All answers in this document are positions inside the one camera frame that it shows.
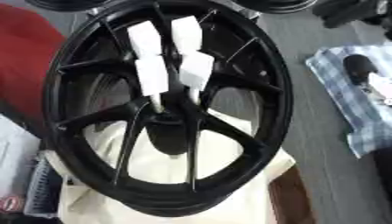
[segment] metal rod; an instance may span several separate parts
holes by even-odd
[[[152,107],[154,107],[155,112],[162,113],[164,112],[164,106],[161,101],[161,94],[153,94],[150,96]]]
[[[203,23],[204,21],[206,21],[206,19],[210,18],[212,15],[215,15],[217,12],[217,10],[210,10],[204,17],[202,17],[199,20],[199,24]]]
[[[197,88],[191,87],[191,89],[189,89],[189,97],[194,102],[194,104],[200,104],[200,91]]]
[[[234,52],[230,57],[228,57],[228,59],[226,60],[226,64],[230,63],[235,57],[238,56],[238,54],[240,54],[243,50],[245,50],[245,48],[247,48],[249,45],[251,45],[253,42],[255,42],[258,38],[252,38],[250,39],[247,43],[245,43],[245,45],[243,45],[242,47],[240,47],[240,49],[238,49],[236,52]]]

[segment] rim lip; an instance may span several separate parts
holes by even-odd
[[[303,0],[301,3],[290,3],[289,1],[271,1],[260,2],[259,4],[246,3],[247,1],[235,0],[239,5],[254,10],[270,14],[289,14],[303,11],[312,7],[318,0]]]
[[[165,1],[160,1],[160,2],[165,2],[165,3],[172,3],[172,4],[194,4],[195,6],[199,4],[199,6],[203,7],[210,7],[210,8],[215,8],[220,11],[220,13],[223,13],[227,16],[230,16],[231,22],[233,22],[236,25],[241,25],[243,26],[243,32],[247,32],[250,34],[253,34],[254,36],[260,37],[259,46],[262,47],[264,50],[264,54],[269,56],[270,58],[270,65],[273,67],[273,69],[276,71],[278,76],[281,77],[281,86],[284,86],[284,91],[279,97],[284,97],[284,104],[279,105],[279,107],[283,107],[281,111],[281,128],[280,129],[274,129],[275,133],[271,135],[270,139],[274,139],[273,144],[269,145],[273,150],[271,150],[271,153],[269,155],[266,155],[268,159],[265,159],[263,163],[260,163],[253,171],[249,171],[246,175],[244,175],[244,178],[241,179],[241,181],[237,181],[235,185],[227,186],[225,187],[225,191],[219,192],[218,194],[221,196],[226,196],[232,191],[236,190],[237,186],[242,186],[245,183],[247,183],[249,180],[251,180],[277,153],[282,141],[284,140],[284,137],[288,131],[288,126],[291,120],[291,114],[292,114],[292,89],[291,89],[291,79],[287,70],[286,65],[284,64],[283,58],[278,52],[277,48],[273,44],[272,40],[267,36],[267,34],[264,33],[259,27],[257,27],[255,24],[253,24],[251,21],[248,21],[245,17],[241,16],[235,11],[230,10],[229,8],[217,4],[217,3],[211,3],[211,2],[187,2],[183,0],[165,0]],[[99,183],[99,181],[96,181],[95,178],[92,178],[90,174],[92,174],[91,171],[83,171],[79,170],[80,167],[82,167],[80,161],[74,161],[72,158],[70,158],[67,155],[67,148],[69,148],[69,145],[67,147],[64,147],[62,145],[62,141],[64,139],[61,139],[61,137],[54,135],[56,131],[56,127],[53,125],[53,122],[55,119],[53,119],[52,115],[52,107],[53,107],[53,96],[51,94],[53,86],[56,85],[55,80],[56,80],[56,75],[57,75],[57,69],[60,65],[60,62],[63,61],[66,57],[70,57],[70,55],[73,54],[74,46],[75,43],[79,45],[79,43],[82,43],[83,41],[81,39],[84,39],[85,37],[89,36],[89,30],[91,30],[94,25],[96,25],[96,22],[98,21],[99,18],[110,18],[112,14],[115,14],[119,11],[124,11],[124,8],[128,7],[133,7],[133,10],[128,10],[127,13],[130,13],[129,11],[135,11],[135,8],[139,5],[145,5],[145,4],[150,4],[151,2],[145,1],[145,2],[124,2],[124,3],[119,3],[118,5],[112,6],[104,11],[102,11],[100,14],[98,14],[96,17],[90,19],[87,21],[82,27],[79,28],[78,31],[76,31],[69,39],[68,41],[63,45],[63,47],[58,51],[56,57],[52,61],[50,70],[47,74],[46,81],[45,81],[45,89],[44,89],[44,100],[43,100],[43,111],[44,111],[44,116],[45,116],[45,126],[49,130],[49,141],[50,143],[54,146],[54,149],[59,153],[60,157],[62,158],[63,162],[68,166],[68,168],[76,174],[76,176],[84,183],[88,184],[89,186],[93,187],[96,189],[98,192],[103,193],[111,198],[114,198],[116,200],[120,200],[124,204],[132,204],[132,199],[136,197],[136,195],[132,194],[130,191],[127,190],[122,190],[120,191],[119,189],[115,189],[114,187],[107,187],[106,185],[102,185],[102,183]],[[215,195],[217,193],[217,190],[221,189],[214,189],[214,191],[211,192],[203,192],[203,198],[208,198],[208,196]]]
[[[32,4],[41,9],[49,10],[49,11],[63,11],[63,12],[71,12],[71,11],[87,11],[93,8],[101,7],[104,4],[112,1],[112,0],[101,0],[101,2],[96,3],[82,3],[80,5],[69,5],[69,3],[55,4],[45,3],[42,0],[25,0],[27,3]]]

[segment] wheel spoke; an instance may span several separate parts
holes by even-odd
[[[97,59],[88,60],[71,65],[61,66],[59,71],[63,75],[82,75],[82,74],[100,74],[100,73],[116,73],[130,71],[135,72],[135,66],[121,61],[119,59]]]
[[[132,102],[130,109],[132,117],[128,119],[127,129],[125,131],[124,140],[120,150],[120,156],[117,160],[115,168],[115,176],[112,180],[112,185],[117,186],[120,178],[128,176],[128,165],[130,161],[130,154],[135,146],[137,137],[145,127],[148,118],[154,113],[150,101],[146,98],[141,98],[138,101]]]
[[[90,124],[126,120],[130,114],[130,105],[126,103],[112,108],[106,108],[90,115],[70,118],[59,122],[57,126],[60,130],[75,132],[86,128]]]
[[[113,44],[115,45],[115,49],[118,51],[120,55],[125,55],[126,53],[126,45],[117,37],[116,32],[110,27],[108,21],[101,19],[100,23],[105,29],[108,31],[110,34],[110,38],[113,41]]]
[[[200,106],[206,110],[210,107],[214,97],[221,88],[218,86],[207,85],[206,89],[201,93]]]
[[[246,76],[213,73],[209,85],[220,88],[243,88],[261,94],[280,94],[282,89]]]
[[[239,130],[221,119],[207,113],[205,113],[205,117],[203,119],[203,129],[211,130],[213,132],[220,133],[223,136],[232,138],[243,147],[245,155],[260,156],[262,150],[268,147],[265,143],[257,141],[242,130]]]

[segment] white cloth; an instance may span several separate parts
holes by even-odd
[[[247,133],[250,122],[242,121],[217,112],[210,112],[220,119]],[[97,153],[110,165],[115,165],[120,149],[125,123],[117,122],[107,127],[89,142]],[[229,138],[205,131],[199,143],[198,178],[209,176],[227,166],[242,153],[242,147]],[[55,169],[61,169],[58,160],[51,155],[49,161]],[[145,131],[136,141],[129,162],[129,175],[158,183],[179,183],[186,179],[186,155],[170,159],[154,149]],[[161,218],[139,213],[122,203],[105,197],[84,185],[67,185],[64,181],[59,217],[65,224],[125,224],[125,223],[173,223],[173,224],[274,224],[276,223],[268,191],[269,182],[295,164],[294,159],[280,150],[264,171],[219,205],[191,216]]]

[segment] black object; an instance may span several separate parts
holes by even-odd
[[[343,60],[344,67],[354,85],[368,82],[371,73],[377,73],[377,68],[366,56],[360,54],[350,55]]]
[[[234,0],[239,5],[265,13],[285,14],[305,10],[318,0]]]
[[[172,43],[169,26],[171,19],[189,15],[194,15],[203,28],[202,51],[215,57],[213,75],[201,96],[200,106],[190,101],[186,88],[179,83],[177,71],[181,58]],[[135,54],[128,44],[126,28],[144,20],[150,20],[163,36],[170,91],[163,94],[162,115],[156,114],[150,101],[141,96]],[[74,105],[88,101],[77,89],[94,85],[99,77],[124,81],[129,99],[88,114],[75,113],[78,107]],[[257,95],[262,110],[258,112],[260,121],[255,136],[207,113],[213,98],[223,88],[239,88]],[[91,17],[59,50],[47,74],[43,111],[53,148],[78,179],[138,211],[183,216],[222,202],[275,156],[289,127],[292,89],[287,68],[275,45],[241,14],[208,1],[127,1]],[[115,169],[95,154],[83,135],[88,125],[96,127],[114,121],[128,122]],[[151,136],[162,134],[153,125],[160,125],[167,133],[173,129],[184,131],[183,136],[174,137],[172,142],[185,145],[183,151],[187,152],[189,164],[185,183],[162,185],[129,176],[128,161],[142,128],[146,127]],[[201,130],[233,138],[243,146],[244,152],[223,170],[197,179],[197,142]]]
[[[27,3],[49,11],[86,11],[111,0],[25,0]]]
[[[389,0],[329,0],[314,7],[314,15],[326,28],[336,28],[354,20],[384,16]]]

